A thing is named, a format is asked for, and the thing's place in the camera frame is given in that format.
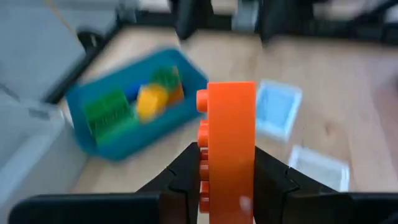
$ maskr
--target orange lego piece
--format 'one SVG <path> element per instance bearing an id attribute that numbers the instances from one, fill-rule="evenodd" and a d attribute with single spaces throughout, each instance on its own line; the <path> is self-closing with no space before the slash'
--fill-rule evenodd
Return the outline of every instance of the orange lego piece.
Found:
<path id="1" fill-rule="evenodd" d="M 173 105 L 174 103 L 178 103 L 184 99 L 184 90 L 182 89 L 182 84 L 180 83 L 173 92 L 171 92 L 169 96 L 169 100 L 167 101 L 167 106 Z"/>
<path id="2" fill-rule="evenodd" d="M 209 197 L 202 188 L 200 211 L 209 211 L 211 224 L 253 222 L 255 100 L 254 82 L 209 83 L 197 92 L 198 111 L 208 113 L 198 132 L 198 145 L 208 147 L 209 170 Z"/>
<path id="3" fill-rule="evenodd" d="M 199 211 L 202 213 L 208 213 L 210 204 L 209 204 L 209 182 L 202 181 L 200 182 L 200 201 L 199 201 Z"/>

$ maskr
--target blue plastic tray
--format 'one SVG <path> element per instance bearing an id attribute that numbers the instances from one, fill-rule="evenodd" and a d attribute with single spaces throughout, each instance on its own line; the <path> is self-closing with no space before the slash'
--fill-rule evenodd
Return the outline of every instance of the blue plastic tray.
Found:
<path id="1" fill-rule="evenodd" d="M 166 109 L 150 123 L 127 130 L 115 140 L 97 147 L 88 129 L 83 105 L 93 102 L 108 91 L 125 90 L 132 83 L 148 80 L 159 67 L 176 65 L 182 74 L 185 99 Z M 177 49 L 157 51 L 138 62 L 95 82 L 72 87 L 66 97 L 78 142 L 84 151 L 111 160 L 121 160 L 142 149 L 157 138 L 198 116 L 196 92 L 205 89 L 207 79 Z"/>

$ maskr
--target black metal frame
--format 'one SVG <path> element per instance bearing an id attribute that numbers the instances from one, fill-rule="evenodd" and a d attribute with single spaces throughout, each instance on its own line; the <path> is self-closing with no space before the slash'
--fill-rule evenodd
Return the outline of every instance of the black metal frame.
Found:
<path id="1" fill-rule="evenodd" d="M 114 27 L 103 37 L 96 47 L 86 47 L 86 55 L 68 71 L 62 80 L 44 98 L 47 103 L 58 103 L 68 88 L 88 68 L 102 52 L 109 41 L 126 26 L 130 27 L 174 27 L 180 40 L 187 40 L 197 29 L 234 31 L 232 14 L 215 14 L 211 0 L 169 0 L 171 13 L 150 12 L 129 9 L 123 6 L 116 9 Z M 327 0 L 247 0 L 259 1 L 259 14 L 252 34 L 258 34 L 263 43 L 275 35 L 297 35 L 304 37 L 325 37 L 377 42 L 398 45 L 398 23 L 384 23 L 386 11 L 398 1 L 387 0 L 372 11 L 362 13 L 350 21 L 327 21 L 316 19 L 313 4 Z"/>

